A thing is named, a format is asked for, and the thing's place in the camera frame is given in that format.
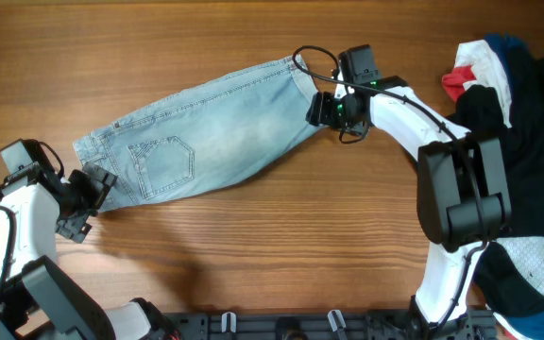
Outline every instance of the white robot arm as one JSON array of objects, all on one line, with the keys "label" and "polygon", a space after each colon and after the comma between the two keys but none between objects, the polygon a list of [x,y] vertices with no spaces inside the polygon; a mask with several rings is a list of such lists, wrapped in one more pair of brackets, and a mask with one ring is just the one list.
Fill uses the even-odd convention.
[{"label": "white robot arm", "polygon": [[[497,237],[511,213],[499,141],[474,137],[442,117],[399,77],[381,78],[368,45],[343,52],[339,60],[316,46],[296,53],[302,49],[326,53],[337,66],[327,78],[296,63],[313,77],[337,83],[334,94],[314,96],[307,121],[341,129],[345,144],[361,141],[375,127],[417,162],[417,212],[431,242],[411,310],[420,318],[415,328],[423,337],[453,331],[468,310],[467,291],[485,243]],[[361,138],[346,142],[346,132]]]},{"label": "white robot arm", "polygon": [[[97,338],[143,338],[153,329],[153,317],[161,314],[154,306],[136,299],[102,311],[56,267],[55,234],[81,243],[91,228],[86,223],[88,217],[97,214],[116,176],[96,165],[86,164],[83,171],[73,171],[67,180],[63,170],[54,173],[41,145],[34,140],[19,140],[1,151],[11,174],[0,186],[0,207],[6,208],[0,210],[0,282],[6,286],[5,289],[0,287],[0,301],[3,300],[8,309],[5,315],[0,314],[4,319],[0,320],[0,338],[12,335],[9,326],[15,324],[11,320],[16,317],[22,320],[26,310],[36,306],[43,308],[54,326],[62,327],[66,335],[73,332],[83,337],[97,334],[94,325],[83,319],[85,312],[92,309],[91,315],[106,316],[102,317],[101,327],[111,327],[111,330],[103,331],[105,336],[99,334]],[[8,293],[10,297],[6,297],[4,290],[16,292]],[[83,311],[76,313],[76,323],[80,326],[69,322],[73,312],[78,310]]]}]

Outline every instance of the jeans back pocket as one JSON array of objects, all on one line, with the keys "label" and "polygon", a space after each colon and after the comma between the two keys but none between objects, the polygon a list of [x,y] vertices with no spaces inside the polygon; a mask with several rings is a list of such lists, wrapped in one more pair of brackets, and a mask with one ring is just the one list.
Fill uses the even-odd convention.
[{"label": "jeans back pocket", "polygon": [[176,136],[127,148],[138,173],[144,199],[169,191],[195,177],[195,151]]}]

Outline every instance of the wooden table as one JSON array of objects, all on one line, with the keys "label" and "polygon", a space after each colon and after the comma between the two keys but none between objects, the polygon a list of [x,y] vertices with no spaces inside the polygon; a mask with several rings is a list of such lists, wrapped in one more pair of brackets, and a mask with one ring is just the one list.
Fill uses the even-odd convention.
[{"label": "wooden table", "polygon": [[[78,168],[72,141],[93,129],[303,44],[370,43],[386,76],[449,114],[440,78],[458,43],[494,31],[544,56],[544,2],[0,7],[0,148],[47,141]],[[428,249],[415,172],[380,131],[355,145],[321,131],[244,184],[91,223],[82,245],[58,238],[59,266],[105,308],[135,297],[170,312],[405,308]]]}]

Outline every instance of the wire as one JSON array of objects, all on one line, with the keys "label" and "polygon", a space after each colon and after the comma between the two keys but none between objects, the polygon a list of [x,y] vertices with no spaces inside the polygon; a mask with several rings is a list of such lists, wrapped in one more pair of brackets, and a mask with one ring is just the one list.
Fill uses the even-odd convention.
[{"label": "wire", "polygon": [[358,84],[350,83],[350,82],[343,81],[343,80],[338,80],[338,79],[331,78],[331,77],[328,77],[328,76],[322,76],[322,75],[314,73],[314,72],[312,72],[310,70],[305,69],[303,66],[301,66],[298,63],[297,55],[298,55],[299,52],[301,52],[303,50],[306,50],[306,49],[312,49],[312,50],[320,51],[320,52],[325,53],[328,56],[331,56],[333,61],[335,62],[336,67],[337,67],[336,70],[339,70],[339,63],[337,62],[337,58],[329,50],[326,50],[326,49],[324,49],[322,47],[319,47],[319,46],[304,45],[304,46],[301,46],[300,48],[298,48],[293,53],[293,63],[296,65],[296,67],[299,69],[299,71],[305,73],[306,75],[308,75],[310,77],[315,77],[315,78],[320,79],[320,80],[328,81],[328,82],[339,84],[339,85],[350,86],[353,89],[358,89],[358,90],[368,92],[368,93],[371,93],[371,94],[384,94],[384,95],[396,98],[396,99],[400,100],[403,103],[408,103],[409,105],[411,105],[411,106],[417,108],[419,111],[423,112],[423,114],[425,114],[434,124],[436,124],[438,126],[438,128],[442,132],[446,133],[447,136],[449,136],[452,143],[454,144],[454,147],[457,150],[457,153],[459,154],[459,156],[461,157],[461,159],[463,161],[463,165],[466,168],[467,176],[469,177],[469,183],[471,184],[471,190],[472,190],[473,195],[474,195],[475,200],[476,200],[476,210],[477,210],[477,213],[478,213],[478,228],[479,228],[480,235],[482,237],[482,244],[480,246],[476,246],[475,248],[470,250],[469,253],[466,255],[466,257],[465,257],[466,265],[465,265],[465,268],[464,268],[463,273],[461,275],[461,279],[459,281],[459,285],[457,287],[457,291],[455,293],[455,296],[452,298],[449,309],[443,315],[440,322],[437,324],[437,327],[435,328],[435,331],[430,335],[430,337],[433,337],[434,334],[437,334],[438,332],[440,332],[442,330],[442,328],[444,327],[444,325],[446,325],[446,322],[448,321],[449,317],[451,317],[451,314],[454,311],[454,308],[456,308],[456,306],[457,306],[459,297],[463,294],[463,289],[465,287],[465,282],[466,282],[467,277],[468,277],[469,266],[471,265],[471,259],[473,258],[473,255],[478,251],[484,250],[486,248],[487,244],[488,244],[488,235],[486,233],[486,228],[485,228],[485,224],[484,224],[484,208],[482,206],[482,198],[480,196],[480,189],[478,188],[478,182],[476,180],[475,173],[473,172],[473,166],[471,165],[471,161],[470,161],[470,159],[468,157],[468,154],[465,151],[465,149],[463,149],[463,147],[458,143],[458,139],[456,138],[456,136],[448,128],[446,128],[444,123],[440,122],[437,118],[435,118],[435,116],[431,112],[429,112],[427,109],[425,109],[424,107],[419,105],[417,102],[411,100],[406,95],[399,95],[399,94],[391,93],[391,92],[385,91],[385,90],[370,88],[370,87],[367,87],[367,86],[358,85]]},{"label": "wire", "polygon": [[14,218],[14,212],[9,208],[0,206],[0,211],[6,213],[9,220],[9,232],[8,242],[6,244],[6,252],[4,254],[4,262],[1,267],[0,276],[0,307],[1,307],[1,295],[3,291],[3,285],[6,283],[6,277],[8,276],[9,266],[11,265],[11,255],[14,249],[14,241],[16,240],[16,219]]},{"label": "wire", "polygon": [[46,142],[39,142],[39,144],[47,147],[49,152],[51,152],[52,155],[54,155],[54,157],[56,157],[56,161],[58,161],[58,164],[60,165],[60,170],[58,171],[58,178],[59,179],[63,178],[64,177],[64,165],[62,165],[62,160],[60,159],[60,157],[58,156],[56,151],[54,151],[54,149],[50,145],[48,145]]}]

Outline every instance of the jeans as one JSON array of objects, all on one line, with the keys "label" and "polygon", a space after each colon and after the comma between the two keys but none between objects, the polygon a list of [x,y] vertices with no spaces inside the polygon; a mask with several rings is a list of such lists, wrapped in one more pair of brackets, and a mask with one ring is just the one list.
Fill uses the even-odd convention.
[{"label": "jeans", "polygon": [[315,93],[287,57],[172,94],[74,148],[118,176],[101,212],[194,196],[247,179],[315,133],[305,121]]}]

